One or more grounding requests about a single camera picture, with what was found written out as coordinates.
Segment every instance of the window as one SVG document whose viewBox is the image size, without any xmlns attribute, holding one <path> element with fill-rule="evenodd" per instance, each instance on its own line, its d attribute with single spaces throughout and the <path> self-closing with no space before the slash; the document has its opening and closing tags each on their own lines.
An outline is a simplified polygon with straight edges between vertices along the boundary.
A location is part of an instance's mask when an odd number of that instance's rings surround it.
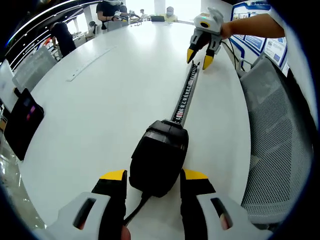
<svg viewBox="0 0 320 240">
<path fill-rule="evenodd" d="M 126 8 L 133 10 L 135 14 L 141 15 L 140 9 L 144 9 L 144 13 L 148 15 L 155 14 L 155 1 L 154 0 L 126 0 Z"/>
<path fill-rule="evenodd" d="M 76 29 L 76 25 L 75 25 L 75 21 L 72 20 L 70 22 L 68 22 L 66 24 L 66 26 L 68 27 L 68 31 L 71 33 L 71 34 L 74 34 L 77 32 L 77 29 Z"/>
<path fill-rule="evenodd" d="M 85 13 L 81 13 L 79 16 L 77 16 L 76 22 L 78 23 L 79 32 L 85 33 L 88 31 Z"/>
<path fill-rule="evenodd" d="M 201 0 L 166 0 L 165 7 L 173 7 L 178 20 L 193 22 L 201 13 Z"/>
</svg>

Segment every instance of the gray mesh chair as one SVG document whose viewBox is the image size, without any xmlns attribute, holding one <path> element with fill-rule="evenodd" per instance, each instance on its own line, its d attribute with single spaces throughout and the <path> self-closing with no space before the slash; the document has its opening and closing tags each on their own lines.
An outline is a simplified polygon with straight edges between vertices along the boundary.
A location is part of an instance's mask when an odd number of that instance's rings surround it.
<svg viewBox="0 0 320 240">
<path fill-rule="evenodd" d="M 240 82 L 248 108 L 251 159 L 242 200 L 253 224 L 280 223 L 309 175 L 306 124 L 271 61 L 261 57 Z"/>
</svg>

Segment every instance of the yellow shirt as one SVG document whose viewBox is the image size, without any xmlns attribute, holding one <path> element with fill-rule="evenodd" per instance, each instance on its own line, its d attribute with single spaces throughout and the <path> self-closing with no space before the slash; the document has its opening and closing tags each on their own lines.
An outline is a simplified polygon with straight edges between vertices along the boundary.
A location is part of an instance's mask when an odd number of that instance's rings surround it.
<svg viewBox="0 0 320 240">
<path fill-rule="evenodd" d="M 178 21 L 178 17 L 176 15 L 172 15 L 172 16 L 167 16 L 167 14 L 161 14 L 160 16 L 164 16 L 164 20 L 166 22 L 169 22 L 169 23 L 173 23 L 173 22 L 177 22 Z"/>
</svg>

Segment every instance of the laptop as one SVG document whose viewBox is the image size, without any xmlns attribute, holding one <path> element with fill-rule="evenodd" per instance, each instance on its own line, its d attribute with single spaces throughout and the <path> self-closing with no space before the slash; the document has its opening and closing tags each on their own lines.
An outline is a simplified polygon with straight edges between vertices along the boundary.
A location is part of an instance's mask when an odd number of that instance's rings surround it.
<svg viewBox="0 0 320 240">
<path fill-rule="evenodd" d="M 44 109 L 36 103 L 27 88 L 16 101 L 4 130 L 14 154 L 22 161 L 28 146 L 44 118 Z"/>
<path fill-rule="evenodd" d="M 151 16 L 151 22 L 164 22 L 164 16 Z"/>
</svg>

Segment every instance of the white table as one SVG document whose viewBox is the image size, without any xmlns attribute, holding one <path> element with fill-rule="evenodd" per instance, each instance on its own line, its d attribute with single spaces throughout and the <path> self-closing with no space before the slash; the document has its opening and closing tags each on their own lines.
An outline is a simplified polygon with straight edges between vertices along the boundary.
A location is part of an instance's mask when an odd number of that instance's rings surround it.
<svg viewBox="0 0 320 240">
<path fill-rule="evenodd" d="M 147 127 L 169 119 L 190 66 L 194 26 L 144 22 L 102 34 L 58 62 L 32 91 L 45 117 L 19 168 L 45 224 L 107 172 L 130 169 Z M 66 79 L 90 56 L 113 48 L 73 81 Z M 195 57 L 202 62 L 205 49 Z M 215 189 L 241 203 L 249 173 L 250 126 L 244 94 L 222 47 L 199 74 L 184 126 L 185 167 L 201 171 Z M 128 226 L 133 240 L 184 239 L 179 180 L 163 198 L 151 198 Z M 141 192 L 128 182 L 127 215 Z"/>
</svg>

